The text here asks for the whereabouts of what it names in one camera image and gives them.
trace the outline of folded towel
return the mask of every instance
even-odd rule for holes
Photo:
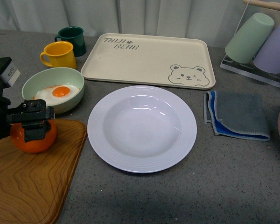
[[[212,123],[215,135],[270,140],[260,95],[208,91],[204,95],[204,122]]]

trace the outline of orange fruit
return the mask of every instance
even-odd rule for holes
[[[10,138],[14,145],[26,153],[39,153],[47,150],[54,143],[57,136],[57,128],[53,120],[48,120],[51,124],[51,129],[46,133],[44,139],[25,142],[24,128],[21,123],[16,123],[11,126]]]

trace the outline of egg white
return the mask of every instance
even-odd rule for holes
[[[66,86],[70,89],[70,92],[66,96],[62,97],[55,97],[53,95],[54,89],[60,86]],[[68,99],[72,98],[77,92],[79,92],[79,88],[75,87],[74,85],[54,85],[54,86],[48,86],[40,91],[37,92],[37,94],[33,97],[33,99],[43,99],[46,101],[47,106],[53,106],[56,104],[63,103],[67,101]]]

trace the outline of light green bowl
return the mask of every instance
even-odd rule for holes
[[[32,100],[33,96],[35,96],[38,91],[48,86],[62,84],[71,84],[80,89],[78,93],[67,101],[52,105],[55,114],[64,113],[74,108],[80,102],[84,94],[84,77],[75,69],[59,67],[47,69],[35,74],[24,84],[22,96],[26,100]]]

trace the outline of gray countertop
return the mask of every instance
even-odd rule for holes
[[[48,68],[39,54],[54,37],[0,30],[0,57],[11,57],[21,72],[4,90],[11,107],[23,102],[21,89],[28,78]],[[77,70],[96,40],[85,37],[87,53],[76,58]],[[203,121],[206,91],[162,87],[183,99],[194,113],[197,138],[190,153],[161,172],[133,174],[108,165],[86,139],[58,224],[280,223],[280,88],[221,69],[224,49],[209,48],[209,52],[216,77],[211,90],[260,94],[271,140],[215,136],[211,124]],[[99,100],[131,85],[86,80],[78,106],[56,117],[87,124]]]

